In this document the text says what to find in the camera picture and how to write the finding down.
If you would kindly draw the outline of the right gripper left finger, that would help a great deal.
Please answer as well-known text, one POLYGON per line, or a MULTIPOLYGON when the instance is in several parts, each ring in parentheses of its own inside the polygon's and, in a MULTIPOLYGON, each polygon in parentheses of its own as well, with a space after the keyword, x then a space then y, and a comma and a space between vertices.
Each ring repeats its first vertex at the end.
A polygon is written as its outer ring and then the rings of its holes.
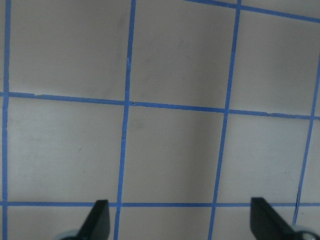
POLYGON ((108 240, 111 232, 107 199, 97 200, 80 229, 73 235, 59 235, 57 240, 108 240))

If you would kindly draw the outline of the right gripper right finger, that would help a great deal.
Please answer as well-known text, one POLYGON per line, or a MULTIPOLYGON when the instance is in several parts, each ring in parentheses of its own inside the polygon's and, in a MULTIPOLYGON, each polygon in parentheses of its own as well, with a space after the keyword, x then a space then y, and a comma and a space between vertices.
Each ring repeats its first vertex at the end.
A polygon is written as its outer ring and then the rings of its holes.
POLYGON ((250 200, 250 230, 257 240, 318 240, 320 236, 306 228, 290 226, 262 197, 250 200))

